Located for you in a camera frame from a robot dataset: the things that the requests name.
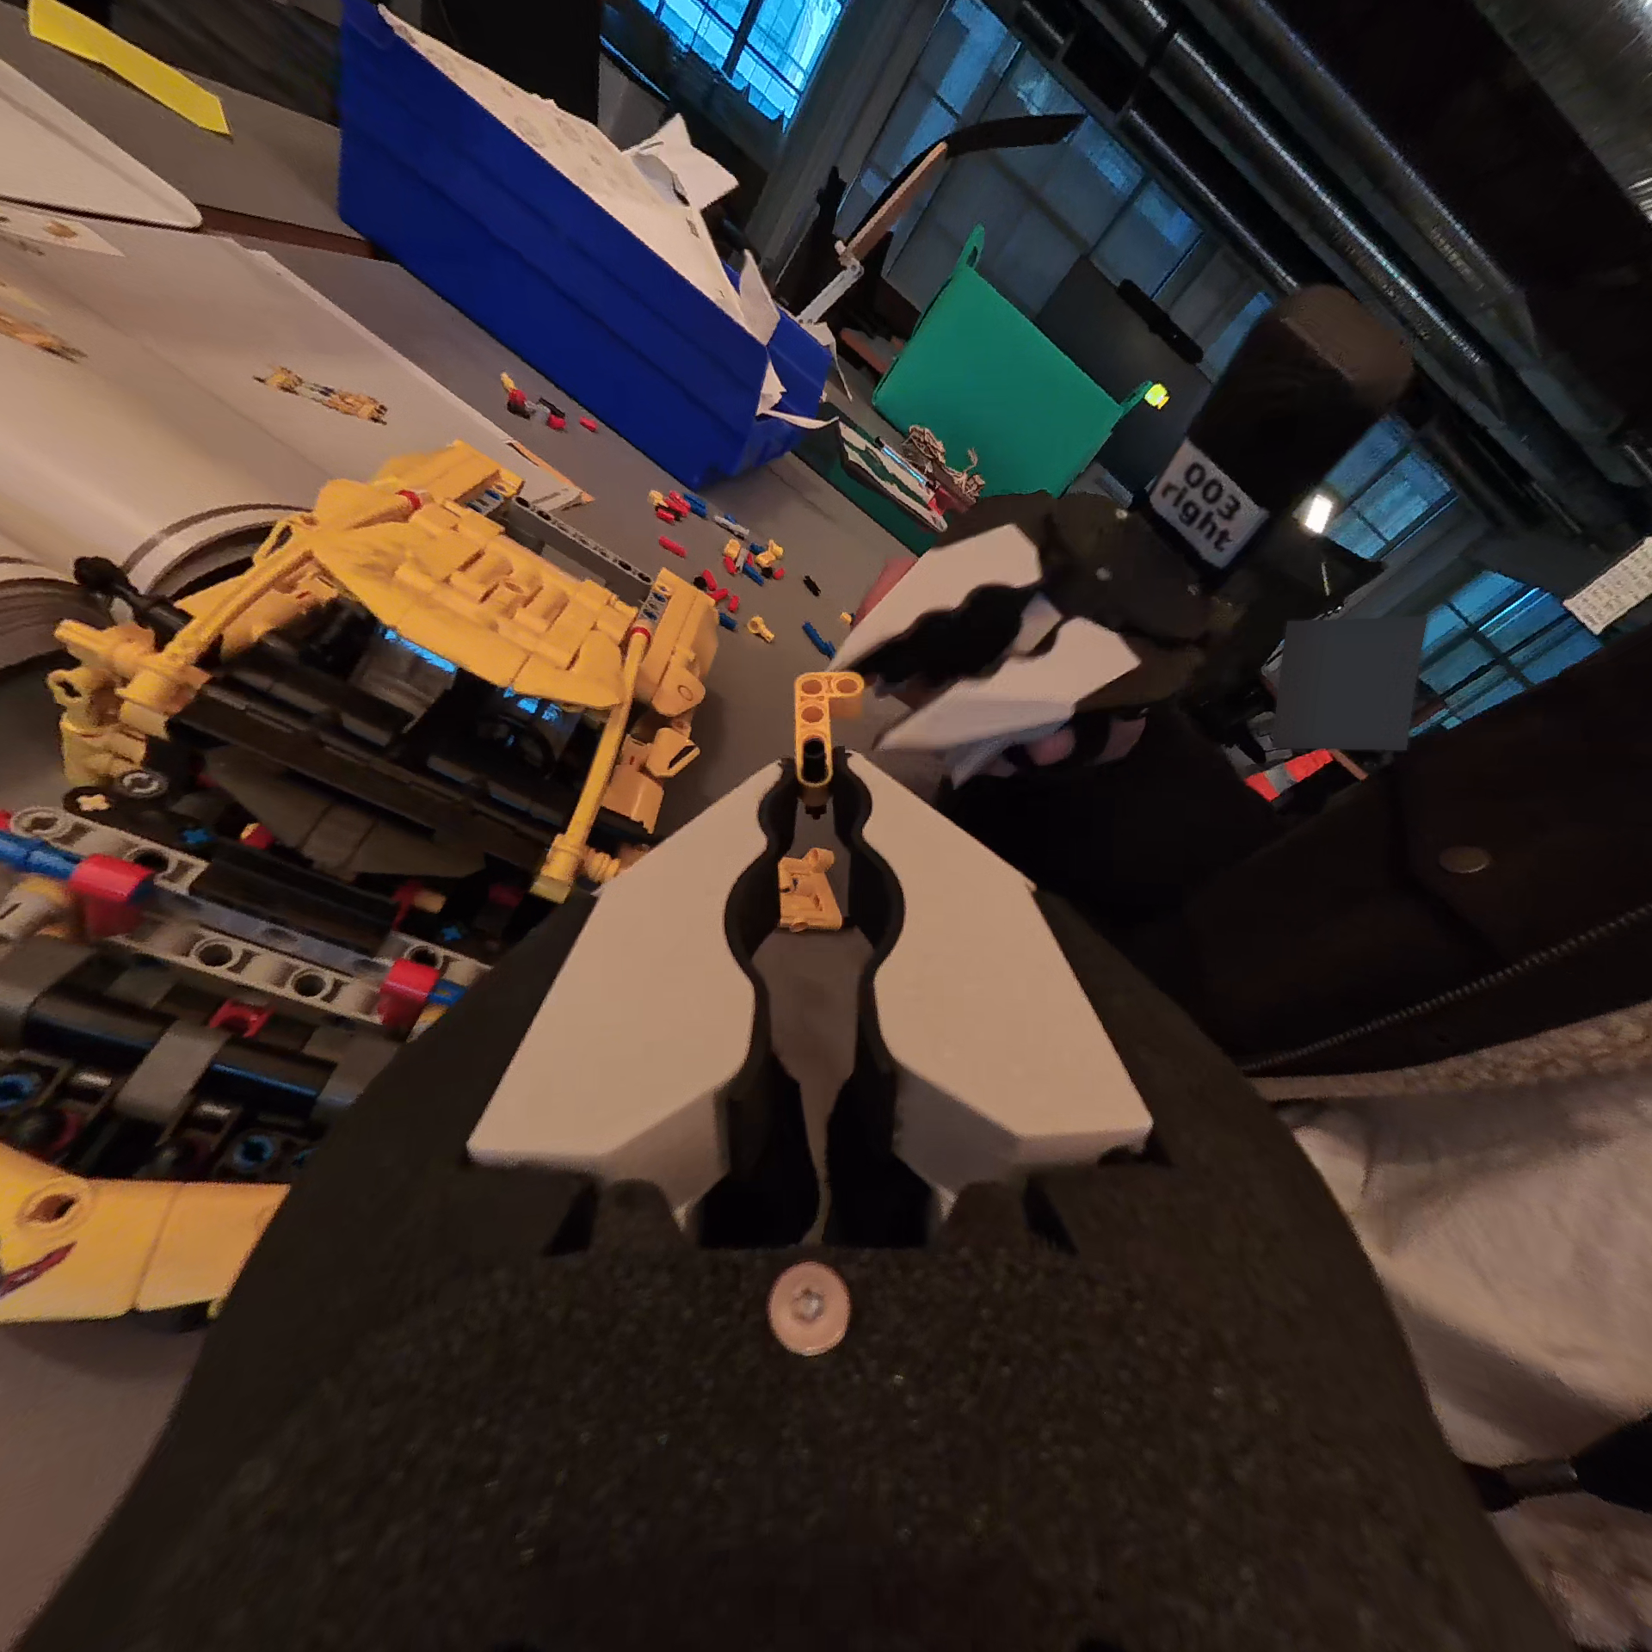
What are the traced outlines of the crumpled white paper wrappers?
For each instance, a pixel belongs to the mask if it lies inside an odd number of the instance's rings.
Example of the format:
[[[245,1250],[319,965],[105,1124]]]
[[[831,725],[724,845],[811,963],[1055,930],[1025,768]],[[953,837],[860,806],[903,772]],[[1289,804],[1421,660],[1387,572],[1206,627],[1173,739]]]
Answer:
[[[723,259],[707,208],[732,194],[736,178],[695,145],[683,115],[622,149],[591,119],[514,86],[498,70],[404,21],[390,5],[376,5],[376,15],[445,90],[459,94],[467,115],[483,117],[488,137],[506,137],[508,153],[526,159],[532,208],[551,204],[553,182],[571,186],[595,208],[599,231],[618,229],[624,241],[669,269],[667,296],[697,292],[744,336],[764,344],[764,379],[754,391],[760,426],[817,430],[831,422],[821,414],[825,389],[807,387],[807,373],[782,369],[778,344],[789,324],[823,355],[825,367],[833,367],[829,336],[817,322],[797,322],[776,300],[752,249],[744,249],[736,265]]]

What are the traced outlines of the small wooden model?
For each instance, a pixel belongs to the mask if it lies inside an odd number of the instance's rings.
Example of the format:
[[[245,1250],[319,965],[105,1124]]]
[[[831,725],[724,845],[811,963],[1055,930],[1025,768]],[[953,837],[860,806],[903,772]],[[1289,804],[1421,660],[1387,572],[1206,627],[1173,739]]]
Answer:
[[[901,454],[919,469],[935,491],[962,505],[974,505],[986,491],[986,475],[980,471],[980,454],[974,448],[966,450],[966,464],[962,467],[949,460],[947,446],[941,436],[923,424],[909,424],[901,440]]]

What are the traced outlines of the yellow connector brick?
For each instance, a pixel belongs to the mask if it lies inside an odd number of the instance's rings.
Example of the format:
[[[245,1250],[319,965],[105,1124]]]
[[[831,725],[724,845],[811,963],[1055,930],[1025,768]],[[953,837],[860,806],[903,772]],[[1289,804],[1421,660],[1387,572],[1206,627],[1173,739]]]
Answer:
[[[835,792],[835,715],[862,709],[864,678],[858,672],[819,670],[799,674],[793,692],[793,766],[803,810],[821,819]]]

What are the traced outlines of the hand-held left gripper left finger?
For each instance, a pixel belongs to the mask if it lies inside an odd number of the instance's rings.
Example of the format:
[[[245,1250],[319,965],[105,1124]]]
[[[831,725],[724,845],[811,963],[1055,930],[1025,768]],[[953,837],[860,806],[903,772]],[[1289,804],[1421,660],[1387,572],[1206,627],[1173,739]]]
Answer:
[[[488,1168],[650,1183],[713,1246],[803,1238],[803,1103],[758,949],[799,782],[774,760],[593,898],[469,1136]]]

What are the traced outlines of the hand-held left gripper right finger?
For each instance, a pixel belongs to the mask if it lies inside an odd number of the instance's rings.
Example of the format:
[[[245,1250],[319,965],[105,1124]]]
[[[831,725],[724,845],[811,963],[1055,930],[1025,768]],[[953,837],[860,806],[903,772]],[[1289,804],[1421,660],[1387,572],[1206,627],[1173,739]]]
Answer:
[[[870,943],[827,1126],[841,1246],[921,1246],[974,1185],[1139,1158],[1151,1111],[1037,886],[868,757],[833,823]]]

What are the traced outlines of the scattered small coloured bricks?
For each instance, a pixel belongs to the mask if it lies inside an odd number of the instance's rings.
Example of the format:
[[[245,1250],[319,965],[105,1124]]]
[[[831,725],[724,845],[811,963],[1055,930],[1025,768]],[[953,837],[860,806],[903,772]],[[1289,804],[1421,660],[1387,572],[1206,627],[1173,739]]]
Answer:
[[[591,487],[591,475],[571,473],[575,485],[575,499],[561,505],[563,511],[573,509],[573,524],[587,534],[605,552],[626,550],[624,560],[638,564],[648,576],[654,562],[664,560],[671,568],[671,560],[683,560],[681,572],[693,576],[693,583],[711,591],[717,603],[723,603],[719,621],[723,627],[734,631],[746,627],[768,644],[776,642],[776,629],[758,609],[742,609],[744,591],[740,582],[748,580],[764,591],[772,591],[778,574],[785,572],[782,564],[783,546],[774,536],[756,532],[726,509],[719,509],[715,501],[707,501],[689,487],[671,487],[669,477],[652,477],[650,487],[630,483],[614,493],[614,505],[630,501],[648,501],[650,511],[664,528],[654,538],[644,540],[636,532],[624,534],[624,544],[616,536],[603,538],[597,532],[599,523],[589,509],[599,499]]]

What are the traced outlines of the blue plastic bin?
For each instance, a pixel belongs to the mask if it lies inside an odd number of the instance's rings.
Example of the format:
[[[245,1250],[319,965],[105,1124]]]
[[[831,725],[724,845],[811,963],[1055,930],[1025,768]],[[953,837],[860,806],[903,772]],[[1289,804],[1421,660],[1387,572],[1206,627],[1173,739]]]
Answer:
[[[669,269],[599,231],[571,186],[532,208],[526,159],[463,111],[376,3],[345,3],[337,108],[341,218],[669,473],[730,481],[807,438],[758,424],[764,344],[697,292],[669,296]],[[778,361],[827,389],[833,369],[789,324]]]

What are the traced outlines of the green cutting mat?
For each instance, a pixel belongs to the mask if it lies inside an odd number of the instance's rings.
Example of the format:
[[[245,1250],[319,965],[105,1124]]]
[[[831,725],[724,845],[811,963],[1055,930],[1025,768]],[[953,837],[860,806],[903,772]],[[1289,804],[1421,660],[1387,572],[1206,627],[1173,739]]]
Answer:
[[[941,532],[949,526],[935,485],[915,465],[844,416],[835,418],[833,428],[839,460],[848,475],[884,495],[929,530]]]

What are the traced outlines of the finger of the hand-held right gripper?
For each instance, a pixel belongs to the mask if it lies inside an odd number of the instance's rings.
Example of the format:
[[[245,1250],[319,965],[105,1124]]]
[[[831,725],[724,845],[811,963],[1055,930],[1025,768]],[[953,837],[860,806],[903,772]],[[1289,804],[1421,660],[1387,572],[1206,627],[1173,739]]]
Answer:
[[[919,753],[1002,751],[1067,723],[1080,701],[1141,664],[1126,639],[1071,617],[1041,652],[1014,652],[992,674],[968,676],[894,723],[880,749]]]
[[[833,664],[860,674],[978,674],[1016,641],[1023,613],[1041,595],[1041,546],[1002,524],[925,552],[937,609],[892,639],[850,629]]]

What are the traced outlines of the yellow brick with blue pins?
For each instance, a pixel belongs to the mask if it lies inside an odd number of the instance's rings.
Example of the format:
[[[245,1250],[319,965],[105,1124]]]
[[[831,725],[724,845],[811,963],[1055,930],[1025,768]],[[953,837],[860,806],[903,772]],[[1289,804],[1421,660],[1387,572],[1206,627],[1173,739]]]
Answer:
[[[778,861],[778,928],[782,932],[837,934],[842,928],[844,918],[831,878],[835,863],[837,853],[821,845]]]

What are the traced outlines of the dark wall screen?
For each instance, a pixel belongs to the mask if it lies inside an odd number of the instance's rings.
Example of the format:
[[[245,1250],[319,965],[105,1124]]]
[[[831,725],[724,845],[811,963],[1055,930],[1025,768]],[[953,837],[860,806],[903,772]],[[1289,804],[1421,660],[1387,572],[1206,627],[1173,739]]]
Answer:
[[[1157,424],[1187,426],[1208,399],[1206,349],[1136,281],[1108,279],[1086,255],[1043,300],[1035,326],[1116,401],[1141,381],[1163,385]]]

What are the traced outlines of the yellow sticky note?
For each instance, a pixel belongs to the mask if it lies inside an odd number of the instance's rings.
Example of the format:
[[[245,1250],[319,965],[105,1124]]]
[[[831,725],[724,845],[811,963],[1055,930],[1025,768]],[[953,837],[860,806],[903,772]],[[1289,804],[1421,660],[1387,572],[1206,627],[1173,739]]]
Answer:
[[[26,11],[36,41],[109,70],[201,131],[223,137],[235,133],[215,92],[91,15],[64,1],[28,1]]]

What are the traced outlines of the yellow toy brick car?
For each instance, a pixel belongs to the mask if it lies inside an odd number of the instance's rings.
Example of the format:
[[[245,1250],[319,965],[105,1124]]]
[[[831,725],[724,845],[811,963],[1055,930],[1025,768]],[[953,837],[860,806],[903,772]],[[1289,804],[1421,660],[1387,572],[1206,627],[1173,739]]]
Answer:
[[[217,1315],[325,1134],[642,859],[721,623],[479,448],[325,483],[193,593],[75,578],[62,800],[5,812],[5,1327]]]

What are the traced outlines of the person's right forearm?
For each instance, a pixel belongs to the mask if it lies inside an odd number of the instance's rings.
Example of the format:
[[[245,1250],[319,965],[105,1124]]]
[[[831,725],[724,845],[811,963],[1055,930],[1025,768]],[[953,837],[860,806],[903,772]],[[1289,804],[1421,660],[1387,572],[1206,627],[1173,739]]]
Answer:
[[[1291,819],[1193,721],[945,788],[1246,1073],[1651,987],[1651,637],[1625,635]]]

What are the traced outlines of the large paned window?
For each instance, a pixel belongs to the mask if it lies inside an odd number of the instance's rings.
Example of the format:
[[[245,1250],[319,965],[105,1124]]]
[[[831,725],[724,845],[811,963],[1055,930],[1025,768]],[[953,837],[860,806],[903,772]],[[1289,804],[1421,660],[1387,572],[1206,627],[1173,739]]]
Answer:
[[[644,1],[642,7],[758,113],[789,125],[848,3]]]

